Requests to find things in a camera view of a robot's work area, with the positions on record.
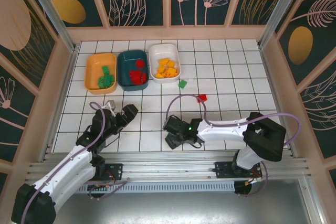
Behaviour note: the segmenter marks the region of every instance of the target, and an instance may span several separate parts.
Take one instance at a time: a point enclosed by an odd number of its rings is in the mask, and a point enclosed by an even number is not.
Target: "metal floor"
[[[116,194],[102,201],[73,195],[55,224],[307,224],[297,182],[270,181],[255,197],[233,192]]]

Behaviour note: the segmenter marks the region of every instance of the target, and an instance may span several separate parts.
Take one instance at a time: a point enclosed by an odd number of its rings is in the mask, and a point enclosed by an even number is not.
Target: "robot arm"
[[[260,116],[262,114],[252,112],[248,118],[234,121],[210,121],[208,124],[202,119],[192,119],[187,123],[171,115],[163,126],[163,129],[169,133],[165,140],[171,149],[185,143],[194,146],[196,143],[218,140],[244,142],[247,147],[236,153],[233,170],[250,170],[263,160],[278,162],[282,159],[286,129],[271,119],[246,124]],[[237,126],[216,127],[213,126],[215,124]]]
[[[92,119],[92,125],[77,139],[76,146],[50,173],[35,182],[32,186],[23,184],[20,187],[14,203],[13,222],[21,222],[28,201],[41,185],[45,184],[30,205],[25,223],[53,223],[57,212],[81,185],[94,176],[100,177],[103,175],[105,172],[105,159],[98,154],[105,148],[106,139],[112,135],[117,135],[138,113],[137,108],[133,104],[123,108],[124,114],[115,114],[113,112],[114,108],[113,101],[108,101],[107,105],[103,108],[106,119],[105,128],[102,136],[95,144],[79,153],[76,157],[71,158],[64,165],[70,157],[91,144],[99,135],[102,129],[102,114],[100,110],[96,111]],[[46,180],[60,167],[61,169],[51,181],[46,183]]]

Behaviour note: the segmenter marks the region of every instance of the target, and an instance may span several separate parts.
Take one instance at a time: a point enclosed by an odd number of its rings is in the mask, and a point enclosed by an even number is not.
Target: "white bowl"
[[[179,53],[177,47],[172,44],[159,44],[152,46],[148,52],[149,68],[153,81],[156,83],[172,83],[178,80],[181,74],[181,65],[179,60]],[[175,69],[177,69],[178,75],[171,78],[156,78],[155,75],[158,72],[159,60],[169,58],[175,61]]]

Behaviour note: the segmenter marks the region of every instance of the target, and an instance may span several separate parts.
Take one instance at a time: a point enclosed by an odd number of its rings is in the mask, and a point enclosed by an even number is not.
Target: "white grid mat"
[[[153,80],[143,91],[125,92],[120,86],[114,93],[92,95],[84,87],[85,65],[93,53],[140,49],[148,52],[153,45],[171,43],[177,46],[181,62],[181,77],[187,81],[184,89],[178,82],[157,84]],[[123,106],[134,104],[136,118],[120,133],[120,138],[102,152],[171,151],[161,131],[165,111],[170,101],[179,94],[206,94],[209,120],[235,120],[248,117],[251,111],[275,113],[276,107],[255,40],[134,40],[85,41],[81,43],[76,67],[73,71],[65,106],[57,128],[53,152],[69,152],[76,139],[92,122],[94,110],[91,101],[103,105],[114,100],[116,112]],[[195,98],[183,97],[171,107],[176,114],[189,122],[203,116],[203,108]],[[107,144],[117,136],[107,140]],[[205,143],[201,149],[186,144],[175,151],[235,150],[244,143],[217,141]]]

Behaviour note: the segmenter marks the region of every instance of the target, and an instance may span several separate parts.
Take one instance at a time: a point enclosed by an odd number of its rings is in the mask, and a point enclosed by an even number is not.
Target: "yellow oval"
[[[0,0],[0,45],[19,51],[30,38],[31,21],[24,0]]]
[[[304,26],[297,27],[291,34],[288,44],[289,59],[296,65],[304,63],[313,46],[313,34]]]
[[[86,12],[78,0],[51,0],[59,16],[65,22],[78,24],[85,20]]]

